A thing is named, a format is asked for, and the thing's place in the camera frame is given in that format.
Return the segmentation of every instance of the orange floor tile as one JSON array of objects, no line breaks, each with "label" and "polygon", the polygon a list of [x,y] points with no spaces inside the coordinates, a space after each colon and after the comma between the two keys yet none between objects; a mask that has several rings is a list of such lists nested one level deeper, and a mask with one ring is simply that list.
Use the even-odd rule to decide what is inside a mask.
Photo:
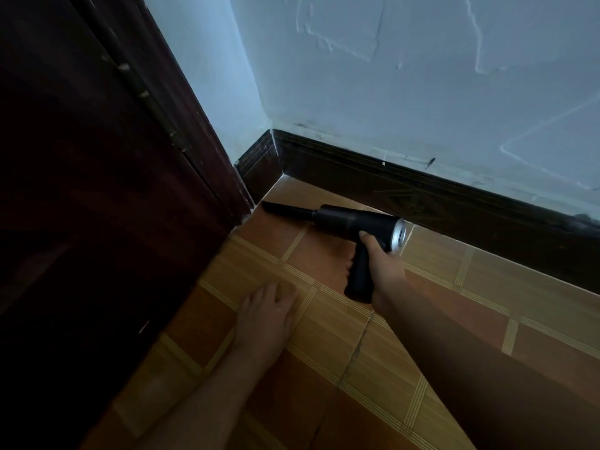
[{"label": "orange floor tile", "polygon": [[[283,177],[266,200],[365,206]],[[412,226],[413,286],[477,337],[600,407],[600,297]],[[343,296],[349,242],[259,207],[196,289],[82,448],[130,448],[226,353],[239,300],[268,281],[297,287],[295,329],[251,395],[228,448],[473,448],[400,341]]]}]

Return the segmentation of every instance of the wall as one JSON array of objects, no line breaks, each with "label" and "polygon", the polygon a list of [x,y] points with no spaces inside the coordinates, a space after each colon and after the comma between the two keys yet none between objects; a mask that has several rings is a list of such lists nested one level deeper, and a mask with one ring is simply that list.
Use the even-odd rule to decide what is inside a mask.
[{"label": "wall", "polygon": [[234,163],[266,129],[229,0],[144,0]]},{"label": "wall", "polygon": [[275,128],[600,217],[598,0],[231,0]]}]

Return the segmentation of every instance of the baseboard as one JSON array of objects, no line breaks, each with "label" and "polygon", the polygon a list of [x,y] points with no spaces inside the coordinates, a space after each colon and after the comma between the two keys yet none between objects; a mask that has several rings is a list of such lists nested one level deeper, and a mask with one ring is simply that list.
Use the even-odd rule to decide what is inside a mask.
[{"label": "baseboard", "polygon": [[595,221],[274,130],[283,172],[600,293]]},{"label": "baseboard", "polygon": [[271,131],[265,131],[239,158],[235,167],[254,203],[259,203],[283,173]]}]

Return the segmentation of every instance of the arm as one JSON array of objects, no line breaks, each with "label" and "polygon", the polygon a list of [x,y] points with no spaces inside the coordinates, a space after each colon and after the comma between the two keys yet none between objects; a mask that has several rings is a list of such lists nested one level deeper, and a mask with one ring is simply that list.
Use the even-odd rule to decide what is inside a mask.
[{"label": "arm", "polygon": [[275,302],[276,291],[277,285],[269,284],[244,297],[229,355],[140,439],[137,450],[225,448],[252,390],[290,336],[297,292]]},{"label": "arm", "polygon": [[598,445],[598,409],[456,324],[410,287],[399,256],[383,252],[371,235],[361,239],[373,308],[477,448]]}]

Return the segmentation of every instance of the vacuum handle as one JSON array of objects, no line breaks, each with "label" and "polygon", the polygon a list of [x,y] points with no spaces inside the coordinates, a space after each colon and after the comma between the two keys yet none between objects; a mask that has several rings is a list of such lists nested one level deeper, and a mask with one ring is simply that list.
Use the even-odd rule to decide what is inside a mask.
[{"label": "vacuum handle", "polygon": [[[377,242],[384,249],[384,244],[379,238]],[[354,259],[352,267],[350,267],[348,285],[344,289],[344,295],[356,302],[371,303],[373,289],[373,280],[369,271],[369,252],[365,244],[358,241],[354,250]]]}]

